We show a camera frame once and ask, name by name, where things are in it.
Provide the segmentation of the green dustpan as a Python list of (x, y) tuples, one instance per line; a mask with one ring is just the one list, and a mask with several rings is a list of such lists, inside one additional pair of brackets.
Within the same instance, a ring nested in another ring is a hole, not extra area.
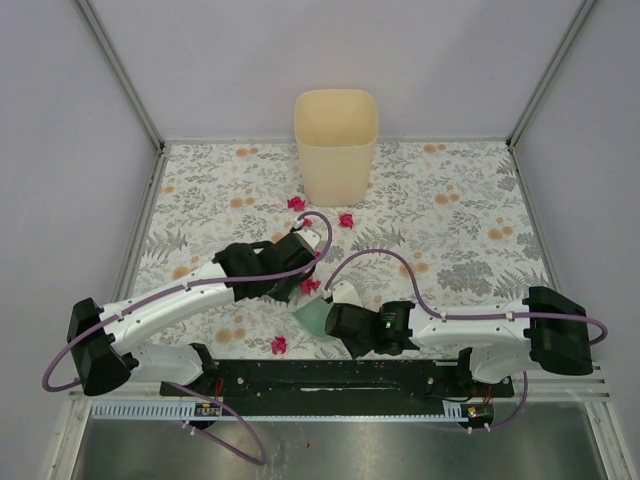
[(316, 297), (295, 310), (292, 315), (309, 335), (318, 341), (326, 342), (331, 339), (325, 332), (325, 324), (332, 307), (331, 301)]

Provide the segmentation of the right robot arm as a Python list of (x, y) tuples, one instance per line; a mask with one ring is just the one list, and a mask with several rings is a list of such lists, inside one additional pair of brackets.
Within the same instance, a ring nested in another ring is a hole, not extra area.
[(341, 340), (352, 358), (455, 346), (462, 364), (455, 383), (469, 396), (529, 370), (593, 372), (585, 309), (548, 287), (531, 287), (525, 298), (507, 303), (430, 312), (411, 301), (369, 310), (355, 304), (356, 297), (354, 287), (342, 282), (323, 299), (329, 306), (325, 332)]

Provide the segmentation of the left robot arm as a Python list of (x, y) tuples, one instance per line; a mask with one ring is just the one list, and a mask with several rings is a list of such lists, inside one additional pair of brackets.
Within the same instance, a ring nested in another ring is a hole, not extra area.
[(127, 381), (174, 382), (196, 395), (212, 391), (217, 372), (208, 349), (170, 347), (150, 338), (206, 310), (268, 297), (287, 302), (313, 272), (321, 242), (313, 230), (277, 242), (233, 243), (197, 270), (136, 298), (98, 305), (87, 298), (72, 309), (67, 340), (87, 396), (109, 393)]

